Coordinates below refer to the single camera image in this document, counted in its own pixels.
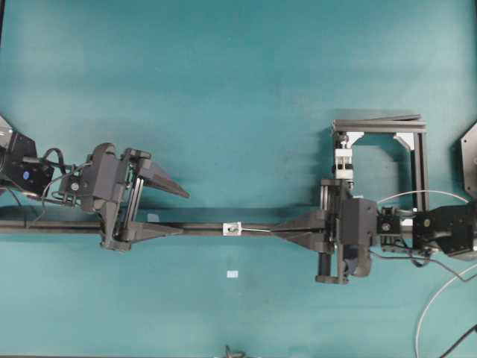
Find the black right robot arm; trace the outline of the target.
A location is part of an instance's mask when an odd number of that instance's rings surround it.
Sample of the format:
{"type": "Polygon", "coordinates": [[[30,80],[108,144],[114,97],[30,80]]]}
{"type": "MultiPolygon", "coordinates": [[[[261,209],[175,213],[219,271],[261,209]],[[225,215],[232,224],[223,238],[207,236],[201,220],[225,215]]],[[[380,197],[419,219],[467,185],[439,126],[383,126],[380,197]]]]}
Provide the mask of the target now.
{"type": "Polygon", "coordinates": [[[337,119],[332,135],[334,177],[321,181],[320,209],[271,228],[276,236],[318,253],[317,282],[346,284],[350,276],[368,276],[375,245],[418,267],[439,251],[457,260],[476,258],[476,201],[429,207],[426,123],[420,116],[337,119]],[[352,146],[365,134],[390,134],[409,150],[413,209],[379,208],[375,201],[353,196],[352,146]]]}

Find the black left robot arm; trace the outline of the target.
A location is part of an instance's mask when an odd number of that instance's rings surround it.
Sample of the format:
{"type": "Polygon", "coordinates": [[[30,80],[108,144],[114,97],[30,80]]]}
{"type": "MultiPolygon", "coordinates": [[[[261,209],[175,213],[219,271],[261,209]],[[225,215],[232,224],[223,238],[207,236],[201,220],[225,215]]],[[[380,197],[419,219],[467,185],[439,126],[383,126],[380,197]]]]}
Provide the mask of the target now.
{"type": "Polygon", "coordinates": [[[93,223],[75,222],[64,228],[95,231],[102,248],[128,251],[137,242],[183,233],[181,227],[137,221],[145,187],[189,197],[146,151],[127,148],[117,155],[114,144],[106,142],[96,146],[84,163],[68,165],[59,148],[39,156],[30,137],[1,121],[1,190],[94,215],[93,223]]]}

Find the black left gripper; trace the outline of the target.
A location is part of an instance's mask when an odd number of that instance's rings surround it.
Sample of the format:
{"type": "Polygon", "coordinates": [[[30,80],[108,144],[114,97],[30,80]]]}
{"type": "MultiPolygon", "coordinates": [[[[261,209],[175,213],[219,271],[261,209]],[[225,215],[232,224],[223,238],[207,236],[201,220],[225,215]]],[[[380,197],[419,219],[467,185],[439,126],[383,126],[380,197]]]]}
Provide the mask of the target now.
{"type": "Polygon", "coordinates": [[[181,185],[150,159],[150,153],[132,148],[126,149],[117,157],[114,144],[106,142],[95,147],[88,155],[86,165],[78,173],[61,180],[59,197],[63,202],[79,204],[82,211],[99,216],[102,248],[129,251],[129,242],[183,233],[182,228],[144,222],[130,222],[122,231],[122,238],[117,231],[127,174],[138,162],[139,176],[146,186],[184,198],[190,197],[181,185]]]}

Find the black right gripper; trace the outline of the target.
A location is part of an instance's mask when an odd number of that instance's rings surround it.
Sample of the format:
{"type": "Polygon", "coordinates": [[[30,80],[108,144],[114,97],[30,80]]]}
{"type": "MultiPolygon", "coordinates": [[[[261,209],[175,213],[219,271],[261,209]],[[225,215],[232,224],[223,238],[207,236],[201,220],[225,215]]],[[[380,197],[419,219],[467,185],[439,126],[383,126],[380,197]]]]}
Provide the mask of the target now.
{"type": "Polygon", "coordinates": [[[401,235],[401,219],[392,208],[355,198],[346,180],[323,179],[320,210],[271,228],[274,235],[318,252],[318,283],[346,284],[348,277],[370,274],[370,249],[386,236],[401,235]]]}

